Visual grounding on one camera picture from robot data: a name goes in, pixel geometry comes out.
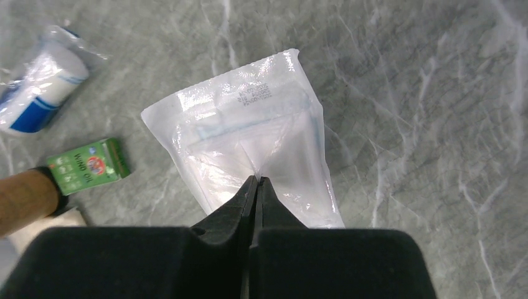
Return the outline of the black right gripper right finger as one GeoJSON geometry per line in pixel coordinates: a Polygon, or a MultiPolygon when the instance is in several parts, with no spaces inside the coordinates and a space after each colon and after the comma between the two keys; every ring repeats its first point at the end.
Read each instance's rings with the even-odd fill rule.
{"type": "Polygon", "coordinates": [[[250,298],[435,298],[423,254],[392,229],[310,229],[262,178],[248,255],[250,298]]]}

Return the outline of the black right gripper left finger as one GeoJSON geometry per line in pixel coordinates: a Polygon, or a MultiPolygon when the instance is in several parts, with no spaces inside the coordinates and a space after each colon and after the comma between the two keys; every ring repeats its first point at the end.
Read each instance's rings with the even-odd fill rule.
{"type": "Polygon", "coordinates": [[[28,246],[2,298],[238,297],[258,180],[192,227],[53,227],[28,246]]]}

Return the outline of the brown bottle orange cap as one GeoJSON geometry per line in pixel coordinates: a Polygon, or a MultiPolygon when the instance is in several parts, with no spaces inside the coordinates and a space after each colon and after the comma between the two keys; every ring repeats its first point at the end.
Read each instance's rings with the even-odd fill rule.
{"type": "Polygon", "coordinates": [[[56,214],[67,203],[68,197],[45,166],[1,179],[1,237],[56,214]]]}

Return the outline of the white gauze packet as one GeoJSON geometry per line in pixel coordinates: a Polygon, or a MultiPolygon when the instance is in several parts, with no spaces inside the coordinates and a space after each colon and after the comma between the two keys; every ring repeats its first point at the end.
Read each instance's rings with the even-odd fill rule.
{"type": "Polygon", "coordinates": [[[141,112],[206,214],[250,176],[268,178],[305,226],[342,228],[323,107],[288,49],[182,89],[141,112]]]}

